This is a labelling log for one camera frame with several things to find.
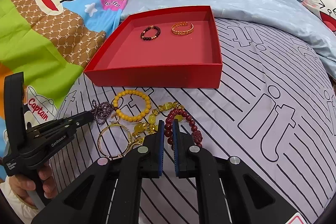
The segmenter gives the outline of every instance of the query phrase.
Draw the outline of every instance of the white sleeve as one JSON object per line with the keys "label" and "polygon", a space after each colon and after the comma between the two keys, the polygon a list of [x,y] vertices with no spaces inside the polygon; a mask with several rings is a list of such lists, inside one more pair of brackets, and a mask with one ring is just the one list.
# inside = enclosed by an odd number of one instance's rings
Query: white sleeve
{"label": "white sleeve", "polygon": [[6,177],[6,181],[0,184],[0,189],[14,212],[23,221],[23,223],[30,224],[39,211],[36,208],[24,203],[18,196],[16,196],[9,185],[9,177]]}

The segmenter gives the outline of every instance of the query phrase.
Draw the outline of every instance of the human hand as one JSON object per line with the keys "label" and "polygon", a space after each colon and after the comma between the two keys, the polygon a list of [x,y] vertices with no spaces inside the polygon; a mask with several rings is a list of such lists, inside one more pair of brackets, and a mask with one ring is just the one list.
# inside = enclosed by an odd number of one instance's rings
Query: human hand
{"label": "human hand", "polygon": [[[46,198],[54,198],[57,195],[56,183],[52,176],[53,172],[49,166],[49,162],[46,162],[42,168],[38,170],[38,174],[41,180],[43,180],[44,196]],[[28,195],[27,191],[34,191],[36,186],[34,181],[30,180],[24,175],[18,174],[9,177],[9,185],[12,191],[18,195],[25,203],[35,206],[33,200]]]}

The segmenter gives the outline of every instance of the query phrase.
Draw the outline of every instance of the colorful blanket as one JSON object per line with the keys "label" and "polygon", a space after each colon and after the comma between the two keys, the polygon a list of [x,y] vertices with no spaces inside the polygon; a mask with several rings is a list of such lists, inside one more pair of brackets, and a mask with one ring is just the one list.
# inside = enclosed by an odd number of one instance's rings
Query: colorful blanket
{"label": "colorful blanket", "polygon": [[0,157],[6,138],[4,78],[25,74],[26,126],[52,120],[75,80],[119,25],[126,2],[0,0]]}

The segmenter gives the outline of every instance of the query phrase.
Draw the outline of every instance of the red beaded bracelet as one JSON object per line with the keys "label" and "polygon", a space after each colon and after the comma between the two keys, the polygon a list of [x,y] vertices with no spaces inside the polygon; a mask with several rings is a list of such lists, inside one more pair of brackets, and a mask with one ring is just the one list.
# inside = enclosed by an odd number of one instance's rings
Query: red beaded bracelet
{"label": "red beaded bracelet", "polygon": [[203,137],[202,137],[202,134],[201,132],[197,129],[197,126],[195,125],[195,121],[192,119],[192,117],[190,115],[188,115],[188,113],[183,110],[183,109],[177,109],[177,108],[174,108],[173,110],[171,110],[167,116],[167,119],[166,119],[166,124],[165,124],[165,136],[168,138],[167,139],[167,143],[169,145],[172,146],[172,149],[174,149],[174,140],[173,140],[173,132],[172,132],[172,128],[173,128],[173,120],[175,119],[175,116],[176,115],[181,115],[182,117],[185,118],[185,120],[187,122],[189,122],[189,126],[191,127],[191,130],[192,130],[192,136],[193,136],[193,139],[194,139],[194,143],[198,146],[198,147],[202,147],[202,140],[203,140]]}

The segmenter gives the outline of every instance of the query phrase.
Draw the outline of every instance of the brown patterned fabric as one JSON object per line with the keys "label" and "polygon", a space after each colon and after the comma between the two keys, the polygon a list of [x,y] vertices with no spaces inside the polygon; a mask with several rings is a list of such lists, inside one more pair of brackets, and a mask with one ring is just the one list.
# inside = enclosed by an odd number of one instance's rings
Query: brown patterned fabric
{"label": "brown patterned fabric", "polygon": [[48,38],[69,63],[86,67],[105,40],[105,32],[90,31],[83,19],[64,8],[62,14],[48,16],[35,0],[11,0],[31,28]]}

